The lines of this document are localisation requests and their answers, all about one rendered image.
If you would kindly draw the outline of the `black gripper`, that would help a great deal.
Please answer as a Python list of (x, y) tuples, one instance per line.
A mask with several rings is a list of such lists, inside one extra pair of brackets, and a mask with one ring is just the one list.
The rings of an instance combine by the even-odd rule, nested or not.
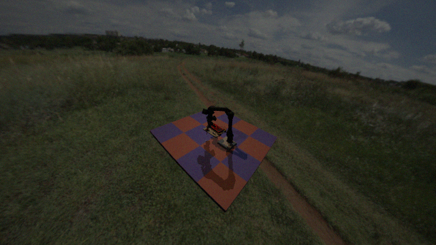
[(212, 121), (212, 116), (211, 117), (209, 117), (209, 116), (207, 116), (206, 117), (206, 119), (207, 119), (207, 122), (208, 122), (208, 126), (210, 127), (211, 125), (213, 125), (213, 122), (211, 122)]

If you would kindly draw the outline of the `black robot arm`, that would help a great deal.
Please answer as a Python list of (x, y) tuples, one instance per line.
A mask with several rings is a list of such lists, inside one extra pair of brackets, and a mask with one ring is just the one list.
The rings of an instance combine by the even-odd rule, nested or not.
[[(226, 115), (228, 116), (228, 130), (226, 132), (226, 135), (228, 137), (228, 139), (226, 140), (229, 144), (233, 142), (233, 133), (232, 133), (232, 119), (234, 117), (234, 113), (229, 110), (228, 108), (222, 108), (222, 107), (215, 107), (213, 105), (211, 105), (210, 107), (208, 107), (208, 109), (203, 109), (202, 113), (205, 115), (208, 115), (209, 117), (213, 116), (214, 112), (213, 111), (224, 111), (226, 113)], [(212, 120), (216, 121), (216, 117), (213, 116)]]

